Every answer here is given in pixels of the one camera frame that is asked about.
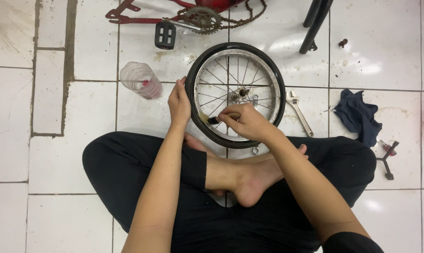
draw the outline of black pants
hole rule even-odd
[[[374,178],[376,159],[363,144],[346,137],[288,137],[337,188],[352,207]],[[92,141],[82,163],[99,197],[126,232],[140,192],[163,139],[111,132]],[[206,153],[182,148],[181,186],[171,250],[173,252],[312,252],[317,235],[281,180],[251,208],[217,204],[204,189]]]

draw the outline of pedal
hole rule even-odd
[[[156,34],[154,35],[154,44],[156,47],[165,50],[175,48],[176,27],[167,22],[156,24]]]

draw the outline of blue cloth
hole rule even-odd
[[[382,123],[374,120],[378,106],[364,103],[362,93],[363,90],[354,94],[349,89],[344,89],[334,112],[351,133],[359,134],[358,141],[367,147],[373,147],[377,142],[376,136],[382,130]]]

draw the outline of bicycle wheel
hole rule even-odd
[[[226,124],[203,123],[199,113],[217,116],[226,106],[252,103],[278,126],[285,109],[285,86],[275,63],[259,49],[244,43],[216,45],[201,54],[187,75],[186,92],[195,125],[215,143],[232,149],[259,142],[239,136]]]

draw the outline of rusty chain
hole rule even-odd
[[[228,22],[231,22],[231,23],[235,23],[236,24],[236,25],[229,25],[229,26],[222,26],[220,24],[220,27],[218,29],[222,30],[222,29],[237,28],[239,26],[243,26],[243,25],[248,24],[249,22],[257,19],[262,14],[264,14],[264,12],[265,12],[265,10],[267,8],[267,5],[265,3],[265,0],[260,0],[260,2],[262,3],[262,5],[264,6],[264,9],[259,14],[255,15],[254,17],[253,17],[253,9],[251,7],[249,7],[248,2],[249,2],[249,0],[247,0],[245,2],[245,5],[246,5],[246,9],[249,10],[249,14],[250,14],[250,18],[249,19],[246,19],[246,20],[242,20],[242,19],[241,20],[234,20],[234,19],[225,18],[225,17],[221,16],[220,14],[217,14],[218,16],[220,16],[221,20],[228,21]],[[186,17],[184,14],[182,14],[183,12],[186,12],[187,10],[189,10],[189,8],[185,8],[185,9],[182,9],[182,10],[178,11],[178,17],[180,19],[183,19],[186,22],[190,22],[189,19],[188,19],[189,17]],[[212,28],[212,27],[214,27],[214,25],[201,25],[201,24],[197,24],[197,23],[195,23],[195,25],[198,26],[198,27],[200,27],[200,28]]]

